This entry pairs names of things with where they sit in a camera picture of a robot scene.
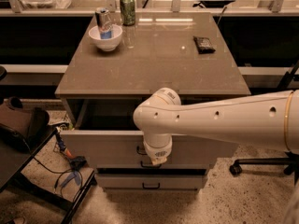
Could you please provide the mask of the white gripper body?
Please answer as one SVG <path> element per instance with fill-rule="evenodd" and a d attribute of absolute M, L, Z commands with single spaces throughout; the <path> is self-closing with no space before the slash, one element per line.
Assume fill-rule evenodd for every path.
<path fill-rule="evenodd" d="M 167 161 L 167 157 L 172 151 L 172 135 L 169 133 L 145 133 L 143 145 L 151 162 Z"/>

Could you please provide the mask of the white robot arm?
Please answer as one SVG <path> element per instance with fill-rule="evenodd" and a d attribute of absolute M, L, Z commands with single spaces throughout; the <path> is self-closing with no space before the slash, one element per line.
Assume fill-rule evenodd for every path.
<path fill-rule="evenodd" d="M 175 91 L 161 88 L 135 109 L 133 120 L 154 165 L 167 161 L 174 134 L 299 152 L 298 91 L 183 105 Z"/>

